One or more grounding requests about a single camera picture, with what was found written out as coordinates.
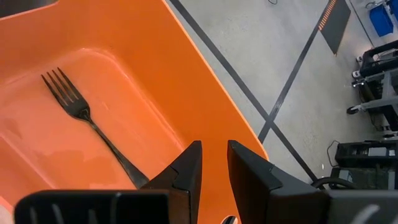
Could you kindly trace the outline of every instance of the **fork tines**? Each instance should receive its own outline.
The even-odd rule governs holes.
[[[52,70],[54,73],[55,77],[57,78],[59,84],[61,84],[62,88],[60,85],[54,80],[54,78],[51,76],[49,72],[47,72],[47,75],[51,79],[53,85],[56,87],[58,90],[55,91],[51,84],[45,79],[45,77],[42,75],[42,78],[45,82],[45,84],[48,86],[50,89],[51,93],[54,95],[55,99],[62,105],[62,106],[68,106],[70,103],[73,103],[74,101],[81,99],[82,96],[80,95],[79,91],[76,89],[76,87],[72,84],[72,82],[69,80],[69,78],[64,74],[64,72],[58,68],[58,71],[61,73],[61,76],[65,81],[63,81],[57,73]]]

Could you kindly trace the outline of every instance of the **orange plastic bin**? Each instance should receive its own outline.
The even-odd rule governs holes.
[[[134,189],[106,144],[40,74],[60,67],[98,126],[148,178],[203,144],[199,223],[238,217],[227,140],[257,137],[161,0],[59,0],[0,19],[0,197],[42,189]]]

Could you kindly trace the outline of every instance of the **gray floor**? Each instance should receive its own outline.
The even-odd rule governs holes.
[[[268,113],[328,3],[327,0],[308,0],[305,4],[302,0],[279,0],[278,5],[266,0],[180,1]],[[173,5],[170,7],[254,132],[259,134],[264,118],[185,19]],[[275,124],[317,177],[330,175],[326,148],[332,140],[379,138],[367,114],[346,115],[347,107],[359,103],[358,92],[350,85],[351,72],[357,67],[355,57],[371,47],[354,13],[336,56],[318,32],[276,116]],[[267,135],[264,147],[275,165],[310,181],[273,130]],[[330,150],[332,157],[335,149]]]

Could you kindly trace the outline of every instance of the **fork handle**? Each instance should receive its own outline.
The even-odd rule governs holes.
[[[93,120],[88,121],[91,127],[101,136],[104,142],[111,149],[112,153],[116,156],[120,164],[123,166],[124,171],[126,171],[132,183],[137,189],[140,189],[143,185],[148,183],[149,179],[143,174],[134,164],[132,164],[105,136],[105,134],[100,130],[100,128],[94,123]]]

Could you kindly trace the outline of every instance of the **black fork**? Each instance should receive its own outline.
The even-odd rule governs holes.
[[[59,94],[52,88],[50,83],[44,78],[43,75],[42,78],[45,84],[50,89],[51,93],[54,95],[55,99],[57,99],[58,103],[62,106],[62,108],[70,116],[76,119],[86,121],[91,125],[91,127],[101,136],[104,142],[109,146],[112,153],[116,156],[120,164],[123,166],[123,169],[126,171],[130,180],[137,187],[137,189],[148,183],[148,178],[112,144],[112,142],[94,123],[94,121],[90,117],[90,107],[88,106],[87,101],[82,97],[76,87],[72,84],[72,82],[62,72],[60,68],[58,68],[58,71],[61,73],[66,83],[57,75],[54,70],[52,70],[53,74],[55,75],[59,84],[61,84],[62,87],[60,87],[60,85],[54,80],[49,72],[47,72],[47,75],[51,79],[53,85],[58,90]]]

